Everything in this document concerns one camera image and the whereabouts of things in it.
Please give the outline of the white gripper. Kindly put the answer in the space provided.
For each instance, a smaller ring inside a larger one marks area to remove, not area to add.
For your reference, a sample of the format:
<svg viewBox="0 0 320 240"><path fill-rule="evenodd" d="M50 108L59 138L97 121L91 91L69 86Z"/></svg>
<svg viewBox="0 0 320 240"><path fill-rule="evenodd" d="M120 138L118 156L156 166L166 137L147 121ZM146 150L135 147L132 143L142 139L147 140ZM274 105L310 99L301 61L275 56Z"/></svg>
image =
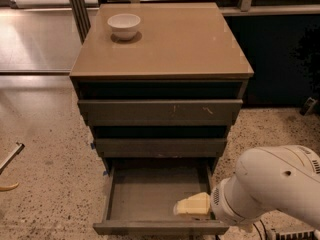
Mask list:
<svg viewBox="0 0 320 240"><path fill-rule="evenodd" d="M198 193L178 201L174 208L175 215L204 216L210 210L217 220L229 226L249 225L257 221L257 203L240 185L235 177L222 180L209 196Z"/></svg>

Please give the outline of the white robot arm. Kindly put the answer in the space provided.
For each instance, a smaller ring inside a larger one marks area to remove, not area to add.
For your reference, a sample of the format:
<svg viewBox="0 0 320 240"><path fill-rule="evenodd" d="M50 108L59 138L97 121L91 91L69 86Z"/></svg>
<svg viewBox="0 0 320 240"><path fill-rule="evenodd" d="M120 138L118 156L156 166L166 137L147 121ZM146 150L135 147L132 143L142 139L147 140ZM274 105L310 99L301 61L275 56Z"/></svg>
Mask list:
<svg viewBox="0 0 320 240"><path fill-rule="evenodd" d="M229 226L247 226L278 210L320 230L320 157L301 145L256 147L239 156L232 177L207 194L178 201L176 216L210 213Z"/></svg>

